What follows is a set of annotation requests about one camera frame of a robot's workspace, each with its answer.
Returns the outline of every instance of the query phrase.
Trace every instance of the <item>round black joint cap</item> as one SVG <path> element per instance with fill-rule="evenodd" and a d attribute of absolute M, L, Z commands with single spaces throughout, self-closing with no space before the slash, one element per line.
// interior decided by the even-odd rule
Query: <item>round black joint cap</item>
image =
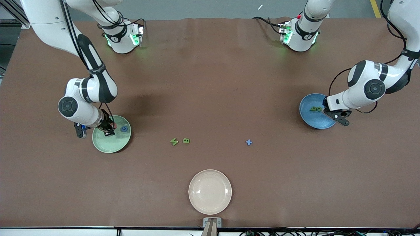
<path fill-rule="evenodd" d="M 58 102 L 58 110 L 65 117 L 71 117 L 77 111 L 77 101 L 72 97 L 63 97 Z"/>
<path fill-rule="evenodd" d="M 365 95 L 370 100 L 380 98 L 385 93 L 385 84 L 379 79 L 369 80 L 364 87 Z"/>

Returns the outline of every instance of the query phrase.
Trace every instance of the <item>gray floor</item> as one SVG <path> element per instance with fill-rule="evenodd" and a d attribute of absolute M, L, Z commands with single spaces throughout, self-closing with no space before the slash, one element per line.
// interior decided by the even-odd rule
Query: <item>gray floor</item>
<path fill-rule="evenodd" d="M 124 0 L 115 6 L 130 19 L 178 20 L 184 18 L 279 18 L 295 17 L 307 0 Z M 88 15 L 70 9 L 74 21 L 93 21 Z M 370 0 L 336 0 L 331 18 L 375 17 Z M 0 19 L 11 18 L 0 8 Z M 16 44 L 21 29 L 0 27 L 0 43 Z M 12 46 L 0 45 L 0 66 L 7 68 Z"/>

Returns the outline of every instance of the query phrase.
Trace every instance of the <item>plate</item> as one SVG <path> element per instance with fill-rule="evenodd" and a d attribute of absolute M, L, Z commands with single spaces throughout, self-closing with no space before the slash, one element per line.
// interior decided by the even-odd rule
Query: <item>plate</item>
<path fill-rule="evenodd" d="M 192 206 L 206 215 L 222 212 L 232 198 L 232 185 L 226 175 L 217 170 L 203 170 L 192 178 L 188 188 Z"/>
<path fill-rule="evenodd" d="M 305 96 L 300 102 L 300 116 L 306 124 L 313 128 L 326 129 L 332 127 L 336 123 L 333 119 L 322 113 L 322 111 L 310 110 L 312 107 L 321 107 L 323 109 L 324 106 L 322 105 L 322 102 L 325 97 L 326 96 L 323 94 L 312 93 Z"/>
<path fill-rule="evenodd" d="M 117 124 L 115 134 L 105 137 L 105 133 L 98 128 L 93 129 L 92 142 L 93 145 L 101 152 L 113 153 L 118 152 L 127 145 L 131 137 L 130 123 L 122 116 L 114 115 L 114 121 Z M 127 131 L 122 132 L 121 127 L 126 126 Z"/>

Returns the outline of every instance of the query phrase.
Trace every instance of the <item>brown tabletop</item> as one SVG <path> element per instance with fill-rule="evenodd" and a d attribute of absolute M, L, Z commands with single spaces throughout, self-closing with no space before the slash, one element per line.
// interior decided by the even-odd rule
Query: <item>brown tabletop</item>
<path fill-rule="evenodd" d="M 409 86 L 371 114 L 354 112 L 348 127 L 315 130 L 298 111 L 341 70 L 399 54 L 402 42 L 383 19 L 327 19 L 303 53 L 252 19 L 150 21 L 143 47 L 127 55 L 106 45 L 96 23 L 76 25 L 118 85 L 110 108 L 129 120 L 131 141 L 104 154 L 90 131 L 76 137 L 57 103 L 67 81 L 87 72 L 23 30 L 0 87 L 0 226 L 200 225 L 205 215 L 187 192 L 204 169 L 232 184 L 231 203 L 217 214 L 224 226 L 420 221 L 417 66 Z M 175 137 L 191 143 L 172 146 Z"/>

